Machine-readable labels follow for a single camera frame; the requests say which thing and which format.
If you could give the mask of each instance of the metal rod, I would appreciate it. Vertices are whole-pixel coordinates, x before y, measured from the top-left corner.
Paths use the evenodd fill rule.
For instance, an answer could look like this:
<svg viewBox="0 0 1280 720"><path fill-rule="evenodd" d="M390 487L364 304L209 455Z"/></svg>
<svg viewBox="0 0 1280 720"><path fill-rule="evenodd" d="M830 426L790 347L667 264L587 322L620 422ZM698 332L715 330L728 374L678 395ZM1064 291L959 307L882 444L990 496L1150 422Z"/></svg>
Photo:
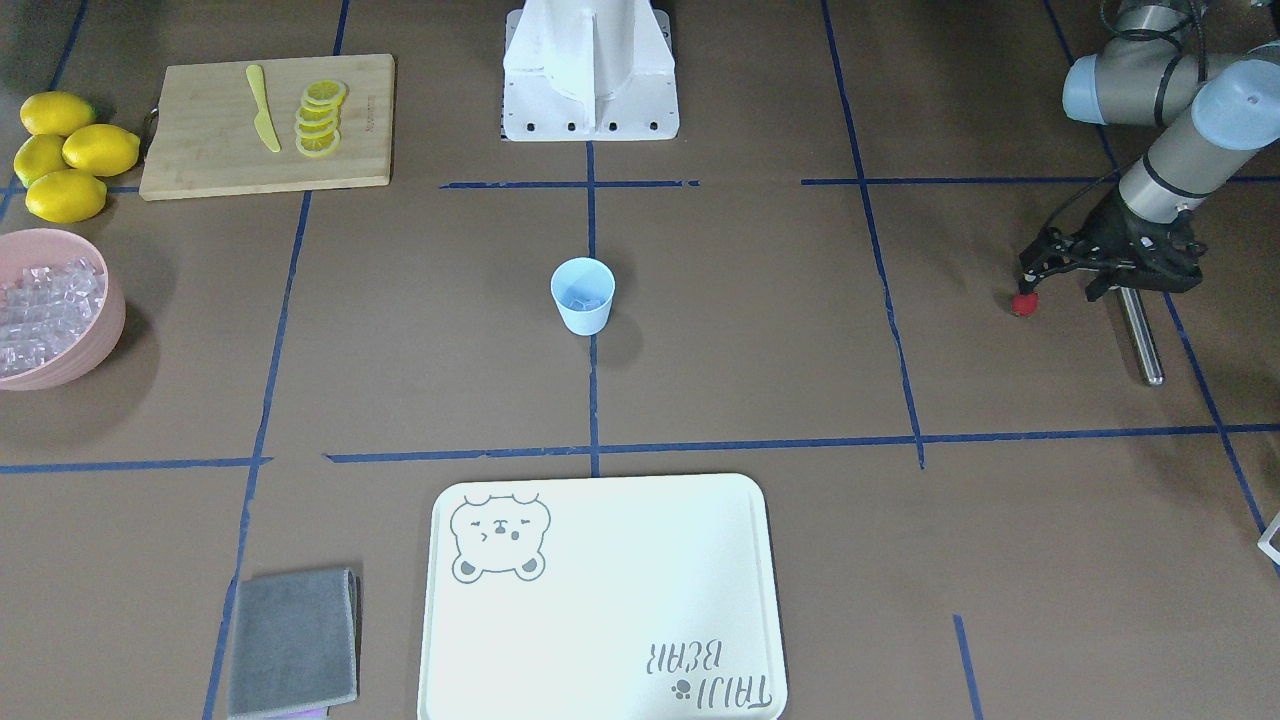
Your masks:
<svg viewBox="0 0 1280 720"><path fill-rule="evenodd" d="M1156 352L1156 343L1151 340L1151 327L1147 324L1142 296L1132 287L1121 287L1120 304L1124 305L1124 316L1129 322L1129 333L1138 351L1138 365L1142 366L1143 379L1152 387L1164 384L1165 370L1160 366L1160 354Z"/></svg>

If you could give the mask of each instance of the black cable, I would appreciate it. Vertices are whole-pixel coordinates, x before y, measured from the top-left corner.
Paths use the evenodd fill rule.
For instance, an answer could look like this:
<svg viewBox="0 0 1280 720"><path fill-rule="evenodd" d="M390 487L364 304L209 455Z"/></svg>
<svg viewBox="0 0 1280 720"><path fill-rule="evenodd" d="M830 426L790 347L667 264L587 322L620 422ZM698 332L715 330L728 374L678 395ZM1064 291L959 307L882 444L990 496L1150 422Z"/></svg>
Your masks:
<svg viewBox="0 0 1280 720"><path fill-rule="evenodd" d="M1043 224L1043 225L1041 225L1041 232L1044 232L1044 231L1047 231L1047 229L1048 229L1048 227L1050 227L1051 224L1053 224L1053 220L1055 220L1055 219L1057 219L1057 217L1059 217L1060 214L1062 214L1062 210L1066 210L1068 208L1070 208L1071 205L1074 205L1074 204L1075 204L1075 202L1076 202L1076 201L1078 201L1079 199L1084 197L1084 196L1085 196L1085 195L1088 195L1088 193L1089 193L1089 192L1091 192L1091 191L1092 191L1093 188L1096 188L1096 187L1098 187L1100 184L1102 184L1102 183L1107 182L1108 179L1111 179L1111 177L1112 177L1112 176L1115 176L1116 173L1119 173L1119 172L1120 172L1120 170L1123 170L1123 169L1124 169L1124 168L1116 168L1116 169L1111 170L1110 173L1107 173L1107 174L1105 174L1105 176L1100 177L1098 179L1096 179L1096 181L1091 182L1089 184L1087 184L1087 186L1082 187L1080 190L1078 190L1078 191L1075 192L1075 195L1073 195L1073 196L1068 197L1068 199L1066 199L1066 200L1065 200L1065 201L1064 201L1064 202L1062 202L1061 205L1059 205L1059 206L1057 206L1057 209L1056 209L1056 210L1053 210L1052 213L1050 213L1050 217L1048 217L1048 219L1047 219L1047 220L1044 220L1044 224Z"/></svg>
<svg viewBox="0 0 1280 720"><path fill-rule="evenodd" d="M1111 37L1120 37L1123 40L1130 40L1133 42L1149 42L1152 40L1164 40L1165 42L1174 46L1174 51L1178 54L1183 53L1183 42L1179 40L1178 33L1181 32L1187 26L1192 26L1196 31L1196 42L1199 47L1197 54L1197 77L1198 82L1204 82L1208 79L1208 42L1204 33L1204 23L1201 22L1201 17L1204 14L1207 5L1202 5L1201 0L1187 0L1190 6L1190 13L1181 19L1178 24L1169 29L1148 29L1148 28L1133 28L1133 29L1119 29L1111 20L1107 19L1107 0L1100 0L1098 3L1098 19L1102 22L1102 27L1111 33ZM1276 5L1271 5L1271 10L1276 10ZM1280 18L1277 18L1277 27L1280 27Z"/></svg>
<svg viewBox="0 0 1280 720"><path fill-rule="evenodd" d="M1198 79L1204 82L1208 79L1208 41L1204 35L1204 23L1201 18L1206 13L1206 6L1201 5L1201 0L1187 0L1192 6L1192 24L1196 27L1196 44L1199 47L1197 54L1197 68L1199 70Z"/></svg>
<svg viewBox="0 0 1280 720"><path fill-rule="evenodd" d="M1098 19L1102 22L1102 27L1111 33L1111 37L1119 37L1123 40L1130 40L1134 42L1148 42L1152 40L1164 40L1165 42L1174 46L1175 53L1183 51L1183 42L1178 38L1178 33L1192 24L1192 18L1187 17L1174 27L1169 29L1148 29L1148 28L1132 28L1132 29L1119 29L1111 20L1107 19L1107 0L1100 0L1098 3Z"/></svg>

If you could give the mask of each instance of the cutting board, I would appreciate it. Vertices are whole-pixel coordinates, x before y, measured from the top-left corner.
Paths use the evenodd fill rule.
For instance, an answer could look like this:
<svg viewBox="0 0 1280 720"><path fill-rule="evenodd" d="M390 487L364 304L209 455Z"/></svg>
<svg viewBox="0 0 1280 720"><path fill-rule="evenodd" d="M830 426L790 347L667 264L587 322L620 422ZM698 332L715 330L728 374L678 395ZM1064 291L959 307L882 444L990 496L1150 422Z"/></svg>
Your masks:
<svg viewBox="0 0 1280 720"><path fill-rule="evenodd" d="M436 498L417 720L777 720L786 703L767 510L746 475Z"/></svg>
<svg viewBox="0 0 1280 720"><path fill-rule="evenodd" d="M280 151L253 129L257 106L244 69L262 65ZM307 85L347 83L342 145L324 158L294 146L293 123ZM390 182L396 60L337 55L170 65L160 91L156 135L142 167L143 200L367 187Z"/></svg>

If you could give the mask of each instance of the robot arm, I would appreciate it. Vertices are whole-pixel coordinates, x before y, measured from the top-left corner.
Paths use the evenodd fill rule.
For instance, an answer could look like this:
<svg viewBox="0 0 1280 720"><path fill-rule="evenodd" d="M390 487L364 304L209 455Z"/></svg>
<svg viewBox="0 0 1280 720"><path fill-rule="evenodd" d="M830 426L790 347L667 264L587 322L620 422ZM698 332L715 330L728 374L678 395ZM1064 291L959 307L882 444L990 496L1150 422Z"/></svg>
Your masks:
<svg viewBox="0 0 1280 720"><path fill-rule="evenodd" d="M1065 234L1046 223L1021 252L1015 314L1034 311L1034 288L1046 277L1075 269L1098 273L1085 291L1091 301L1114 288L1196 287L1204 247L1192 234L1193 211L1280 138L1280 41L1247 55L1211 58L1201 65L1211 79L1201 86L1193 82L1199 70L1192 69L1199 60L1179 54L1192 12L1185 3L1126 0L1123 9L1119 27L1140 33L1121 35L1092 61L1076 63L1064 105L1093 122L1171 124L1079 232ZM1082 90L1085 81L1092 92Z"/></svg>

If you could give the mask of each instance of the blue tape line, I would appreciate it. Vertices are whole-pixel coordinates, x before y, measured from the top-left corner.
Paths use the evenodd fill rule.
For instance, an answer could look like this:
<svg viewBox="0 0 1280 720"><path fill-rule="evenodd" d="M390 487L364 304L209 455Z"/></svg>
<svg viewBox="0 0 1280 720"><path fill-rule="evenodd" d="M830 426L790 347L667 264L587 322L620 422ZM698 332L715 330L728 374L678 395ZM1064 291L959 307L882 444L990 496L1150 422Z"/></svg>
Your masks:
<svg viewBox="0 0 1280 720"><path fill-rule="evenodd" d="M0 475L36 475L49 473L118 473L127 470L183 470L188 468L247 468L250 457L210 457L183 460L119 460L105 462L45 462L35 465L0 465Z"/></svg>
<svg viewBox="0 0 1280 720"><path fill-rule="evenodd" d="M347 33L347 9L351 0L342 0L342 12L338 13L338 35L333 38L333 54L342 55L342 38Z"/></svg>
<svg viewBox="0 0 1280 720"><path fill-rule="evenodd" d="M280 318L275 325L275 346L271 348L271 365L266 373L266 388L262 392L262 419L253 439L253 455L250 459L248 479L244 483L244 502L241 506L239 537L236 544L236 570L227 585L223 598L223 618L218 625L218 644L214 648L214 666L209 674L209 689L205 693L204 720L212 720L214 703L218 698L218 685L223 674L223 659L227 655L227 637L230 630L232 609L236 605L236 591L239 587L241 570L244 566L244 543L248 539L250 505L257 493L259 469L264 465L262 450L266 446L266 428L271 420L271 402L275 397L275 379L280 370L280 355L284 351L284 332L289 323L289 297L293 295L293 278L298 273L298 256L302 254L302 237L307 229L307 214L311 211L311 191L302 193L302 206L298 210L298 225L293 233L293 254L289 256L289 274L284 281L284 299L280 301Z"/></svg>
<svg viewBox="0 0 1280 720"><path fill-rule="evenodd" d="M556 187L586 187L581 181L527 181L527 182L451 182L440 190L545 190Z"/></svg>
<svg viewBox="0 0 1280 720"><path fill-rule="evenodd" d="M1098 140L1102 141L1102 152L1106 154L1107 161L1111 163L1111 169L1119 169L1120 161L1116 160L1115 150L1111 149L1111 140L1107 137L1107 128L1094 126L1093 129L1098 133Z"/></svg>
<svg viewBox="0 0 1280 720"><path fill-rule="evenodd" d="M708 452L721 450L792 450L803 447L861 447L884 445L915 445L913 436L845 437L845 438L806 438L806 439L759 439L759 441L710 441L710 442L672 442L672 443L634 443L602 445L602 455L626 455L640 452Z"/></svg>
<svg viewBox="0 0 1280 720"><path fill-rule="evenodd" d="M973 720L983 720L982 697L978 694L978 678L973 671L973 659L969 656L969 637L964 632L964 618L952 615L956 625L956 642L960 643L960 661L964 664L964 679L969 685L969 705L973 707Z"/></svg>
<svg viewBox="0 0 1280 720"><path fill-rule="evenodd" d="M915 413L915 397L911 393L911 375L906 369L906 354L902 351L902 336L897 332L893 314L893 295L888 287L888 274L884 270L884 258L881 254L879 234L876 232L876 213L872 210L872 196L867 187L867 172L863 169L863 154L858 146L858 129L854 126L854 111L849 106L849 92L845 90L845 70L840 64L840 50L836 47L836 29L831 24L831 8L822 0L822 18L827 26L827 44L831 49L831 63L836 72L836 87L840 90L840 104L845 111L845 127L849 131L849 146L854 154L854 168L858 172L858 190L863 196L863 211L867 214L867 229L872 237L872 254L876 256L876 272L879 273L881 287L884 291L884 314L897 348L897 365L902 374L902 396L906 400L906 413L911 419L911 434L915 437L915 452L924 469L924 443L920 442L920 419Z"/></svg>
<svg viewBox="0 0 1280 720"><path fill-rule="evenodd" d="M698 181L593 181L595 187L696 187Z"/></svg>
<svg viewBox="0 0 1280 720"><path fill-rule="evenodd" d="M58 90L59 83L63 82L67 60L72 56L72 49L76 47L76 41L79 38L79 28L84 24L84 14L87 12L88 0L81 0L79 10L76 12L76 19L72 22L70 35L67 37L67 45L63 47L63 55L58 59L58 69L54 70L54 79L49 81L49 90Z"/></svg>
<svg viewBox="0 0 1280 720"><path fill-rule="evenodd" d="M922 177L922 178L867 178L867 184L1080 184L1097 178L1084 177ZM858 178L804 178L800 184L858 184Z"/></svg>
<svg viewBox="0 0 1280 720"><path fill-rule="evenodd" d="M595 187L700 187L701 181L499 181L499 182L451 182L440 186L440 190L548 190L548 188L584 188L591 183Z"/></svg>
<svg viewBox="0 0 1280 720"><path fill-rule="evenodd" d="M1048 22L1057 35L1057 44L1062 47L1062 54L1066 55L1066 64L1075 64L1075 55L1071 54L1071 46L1066 42L1066 35L1062 32L1062 23L1057 22L1057 13L1053 12L1053 4L1050 0L1044 0L1044 12L1048 13Z"/></svg>
<svg viewBox="0 0 1280 720"><path fill-rule="evenodd" d="M1171 428L1107 428L1091 430L1029 430L1021 433L957 433L922 436L925 443L1006 442L1037 439L1085 439L1119 437L1170 437L1208 436L1217 432L1212 425L1184 425Z"/></svg>
<svg viewBox="0 0 1280 720"><path fill-rule="evenodd" d="M1280 423L1257 423L1247 425L1225 425L1233 433L1272 433L1280 432ZM1217 433L1213 425L1175 425L1167 428L1103 428L1087 430L1029 430L1021 433L956 433L922 434L919 442L927 445L970 443L970 442L1025 442L1044 439L1107 439L1125 437L1175 437L1207 436ZM326 454L325 459L334 464L353 462L408 462L430 460L476 460L483 457L552 457L564 455L630 455L652 452L707 452L721 450L794 450L814 447L878 447L895 445L915 445L915 436L867 436L838 438L796 438L796 439L753 439L753 441L707 441L707 442L653 442L599 445L593 437L591 445L563 445L550 447L504 447L490 450L426 450L411 452L364 452Z"/></svg>
<svg viewBox="0 0 1280 720"><path fill-rule="evenodd" d="M596 382L596 343L591 336L591 389L590 389L590 416L591 416L591 477L600 477L600 411L599 411L599 384Z"/></svg>
<svg viewBox="0 0 1280 720"><path fill-rule="evenodd" d="M476 460L481 457L554 457L566 455L626 455L643 452L705 452L718 450L786 450L797 447L854 447L879 445L913 445L911 436L899 437L858 437L858 438L814 438L814 439L763 439L763 441L723 441L723 442L676 442L676 443L634 443L581 446L564 445L554 447L507 447L497 450L440 450L420 452L365 452L365 454L326 454L325 459L334 464L348 462L412 462L431 460Z"/></svg>
<svg viewBox="0 0 1280 720"><path fill-rule="evenodd" d="M1226 451L1226 457L1231 461L1231 470L1235 473L1235 482L1240 486L1240 492L1244 493L1244 502L1249 506L1249 515L1253 516L1253 523L1257 525L1258 533L1262 533L1267 529L1267 524L1262 519L1262 512L1258 511L1258 503L1253 497L1253 488L1249 487L1249 480L1244 477L1240 461L1235 456L1235 447L1231 445L1231 437L1226 433L1226 425L1222 423L1222 415L1217 411L1217 402L1213 401L1213 393L1208 389L1208 382L1204 379L1203 370L1201 370L1199 360L1196 359L1196 351L1192 348L1192 338L1187 334L1187 328L1183 327L1183 319L1178 314L1178 307L1174 306L1174 297L1167 292L1164 295L1165 306L1169 307L1169 315L1174 319L1174 327L1178 329L1178 337L1183 341L1183 350L1187 351L1187 360L1192 365L1192 372L1196 373L1196 384L1199 386L1201 395L1204 397L1204 405L1208 406L1208 414L1213 419L1213 427L1217 429L1219 438L1222 441L1222 450ZM1280 568L1276 568L1276 574L1280 574Z"/></svg>
<svg viewBox="0 0 1280 720"><path fill-rule="evenodd" d="M439 450L420 452L351 452L325 454L325 460L335 465L362 462L421 462L431 460L479 460L481 457L558 457L564 455L590 455L591 448L584 446L558 447L507 447L499 450Z"/></svg>
<svg viewBox="0 0 1280 720"><path fill-rule="evenodd" d="M1245 423L1243 425L1222 425L1229 433L1276 433L1280 423Z"/></svg>
<svg viewBox="0 0 1280 720"><path fill-rule="evenodd" d="M586 143L586 256L595 258L595 143ZM595 337L591 337L595 347Z"/></svg>
<svg viewBox="0 0 1280 720"><path fill-rule="evenodd" d="M586 255L595 258L595 143L586 143ZM600 477L600 418L596 402L599 387L596 384L596 341L590 340L591 373L588 380L588 424L591 437L591 477Z"/></svg>
<svg viewBox="0 0 1280 720"><path fill-rule="evenodd" d="M4 220L5 213L9 211L9 201L18 195L18 190L14 188L23 190L17 174L9 178L9 184L4 188L4 200L0 200L0 220Z"/></svg>

